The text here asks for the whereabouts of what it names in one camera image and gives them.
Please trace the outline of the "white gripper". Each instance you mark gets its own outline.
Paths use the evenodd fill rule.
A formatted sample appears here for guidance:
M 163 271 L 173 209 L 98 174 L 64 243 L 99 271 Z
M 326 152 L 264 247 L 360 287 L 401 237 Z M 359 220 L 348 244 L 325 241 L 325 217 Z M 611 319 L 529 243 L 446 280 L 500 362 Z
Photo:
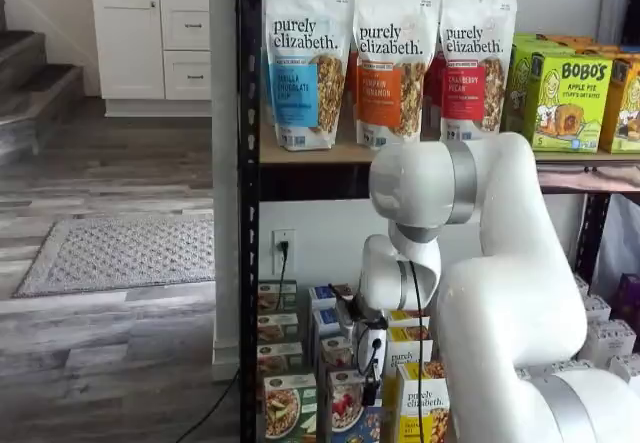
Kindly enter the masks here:
M 364 378 L 363 406 L 372 406 L 377 398 L 384 369 L 387 329 L 385 322 L 356 322 L 354 326 L 354 365 Z

